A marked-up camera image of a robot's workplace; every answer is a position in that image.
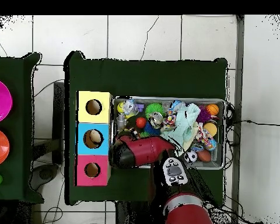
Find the light blue cloth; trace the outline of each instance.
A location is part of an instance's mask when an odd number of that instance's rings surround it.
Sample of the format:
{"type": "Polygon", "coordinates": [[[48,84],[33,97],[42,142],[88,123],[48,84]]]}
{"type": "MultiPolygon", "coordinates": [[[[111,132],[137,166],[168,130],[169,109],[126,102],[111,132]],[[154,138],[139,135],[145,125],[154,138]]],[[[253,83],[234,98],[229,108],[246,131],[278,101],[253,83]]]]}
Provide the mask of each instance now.
{"type": "Polygon", "coordinates": [[[192,137],[192,128],[196,121],[200,109],[195,104],[182,106],[178,110],[175,122],[175,129],[172,131],[164,131],[160,136],[177,146],[176,155],[181,156],[185,151],[183,150],[183,143],[187,142],[192,137]]]}

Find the control button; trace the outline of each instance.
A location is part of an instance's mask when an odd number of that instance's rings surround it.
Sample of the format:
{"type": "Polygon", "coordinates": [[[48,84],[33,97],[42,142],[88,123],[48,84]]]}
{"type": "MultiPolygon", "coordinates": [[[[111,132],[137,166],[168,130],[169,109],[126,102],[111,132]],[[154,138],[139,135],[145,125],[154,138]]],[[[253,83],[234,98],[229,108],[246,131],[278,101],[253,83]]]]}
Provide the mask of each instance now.
{"type": "Polygon", "coordinates": [[[177,175],[180,175],[182,173],[181,169],[179,167],[170,167],[167,169],[167,174],[169,176],[177,176],[177,175]]]}

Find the red ball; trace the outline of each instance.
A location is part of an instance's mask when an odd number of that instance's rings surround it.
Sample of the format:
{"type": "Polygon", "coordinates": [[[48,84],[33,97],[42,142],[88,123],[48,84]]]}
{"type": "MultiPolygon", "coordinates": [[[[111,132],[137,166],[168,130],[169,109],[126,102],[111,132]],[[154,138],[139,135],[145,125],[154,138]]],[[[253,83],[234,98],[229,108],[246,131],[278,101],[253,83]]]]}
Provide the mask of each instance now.
{"type": "Polygon", "coordinates": [[[146,118],[139,117],[136,119],[136,126],[140,129],[143,129],[146,125],[146,118]]]}

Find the green spiky ball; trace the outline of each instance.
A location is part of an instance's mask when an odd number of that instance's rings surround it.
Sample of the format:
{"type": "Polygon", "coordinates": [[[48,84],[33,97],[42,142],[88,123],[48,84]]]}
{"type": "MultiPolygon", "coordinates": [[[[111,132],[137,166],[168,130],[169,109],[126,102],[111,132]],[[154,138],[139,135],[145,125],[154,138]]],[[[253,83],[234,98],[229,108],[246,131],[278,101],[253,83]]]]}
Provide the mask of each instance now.
{"type": "Polygon", "coordinates": [[[159,112],[163,117],[165,116],[163,107],[160,103],[151,103],[145,109],[145,117],[148,119],[150,113],[153,113],[155,111],[159,112]]]}
{"type": "Polygon", "coordinates": [[[140,135],[141,138],[146,138],[146,137],[150,136],[150,134],[148,132],[146,132],[146,131],[140,133],[139,135],[140,135]]]}

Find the green toy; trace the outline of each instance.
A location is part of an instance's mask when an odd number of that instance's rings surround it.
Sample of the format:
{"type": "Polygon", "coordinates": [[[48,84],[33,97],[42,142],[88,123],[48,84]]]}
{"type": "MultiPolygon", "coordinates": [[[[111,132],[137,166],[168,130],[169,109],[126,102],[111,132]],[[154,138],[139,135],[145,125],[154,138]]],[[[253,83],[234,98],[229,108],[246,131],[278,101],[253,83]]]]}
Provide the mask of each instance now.
{"type": "Polygon", "coordinates": [[[159,112],[163,117],[165,116],[163,106],[160,103],[151,103],[145,109],[145,117],[149,119],[150,113],[159,112]]]}

